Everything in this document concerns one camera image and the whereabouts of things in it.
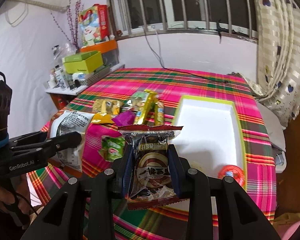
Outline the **person's left hand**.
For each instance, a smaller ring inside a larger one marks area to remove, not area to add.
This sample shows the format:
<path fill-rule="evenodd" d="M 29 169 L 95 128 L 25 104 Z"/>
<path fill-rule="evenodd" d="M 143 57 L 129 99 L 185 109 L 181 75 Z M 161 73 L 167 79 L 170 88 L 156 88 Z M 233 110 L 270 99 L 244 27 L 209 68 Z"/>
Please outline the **person's left hand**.
<path fill-rule="evenodd" d="M 27 183 L 27 177 L 25 174 L 20 176 L 20 182 L 17 186 L 16 192 L 21 194 L 23 197 L 25 197 L 28 201 L 30 201 L 30 191 L 29 191 L 29 186 Z M 8 210 L 4 206 L 6 205 L 11 205 L 15 202 L 15 198 L 13 194 L 11 194 L 9 191 L 6 189 L 0 187 L 0 209 L 4 211 L 5 213 L 8 213 Z M 21 198 L 19 200 L 18 204 L 19 209 L 22 211 L 22 213 L 28 215 L 30 212 L 30 206 L 27 204 L 27 202 Z"/>

